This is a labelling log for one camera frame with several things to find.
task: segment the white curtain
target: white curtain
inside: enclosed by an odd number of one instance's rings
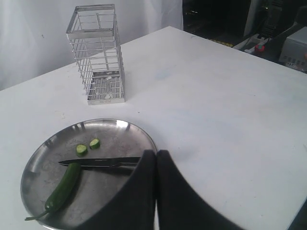
[[[182,0],[0,0],[0,90],[74,62],[65,33],[75,6],[110,3],[122,44],[183,29]]]

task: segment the white table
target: white table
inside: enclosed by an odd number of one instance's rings
[[[24,222],[24,166],[51,135],[94,118],[143,128],[236,224],[287,229],[307,195],[307,75],[171,27],[122,52],[126,103],[88,106],[74,64],[0,92],[0,229],[43,229]]]

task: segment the cucumber slice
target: cucumber slice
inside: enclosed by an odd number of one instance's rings
[[[98,138],[95,138],[90,142],[90,149],[95,150],[99,147],[100,147],[100,140]]]
[[[77,145],[76,154],[78,157],[83,157],[87,154],[87,146],[86,145]]]

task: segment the green cucumber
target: green cucumber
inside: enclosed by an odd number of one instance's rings
[[[27,217],[25,220],[39,219],[48,213],[58,211],[71,194],[71,191],[78,180],[80,170],[81,166],[79,164],[69,164],[60,183],[45,202],[45,211],[36,217]]]
[[[87,146],[86,145],[77,145],[76,154],[78,157],[84,157],[87,154]]]
[[[95,150],[99,147],[100,147],[100,140],[98,138],[95,138],[90,142],[90,149]]]

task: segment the wire basket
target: wire basket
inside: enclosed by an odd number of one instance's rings
[[[125,102],[115,5],[77,6],[66,33],[88,104]]]

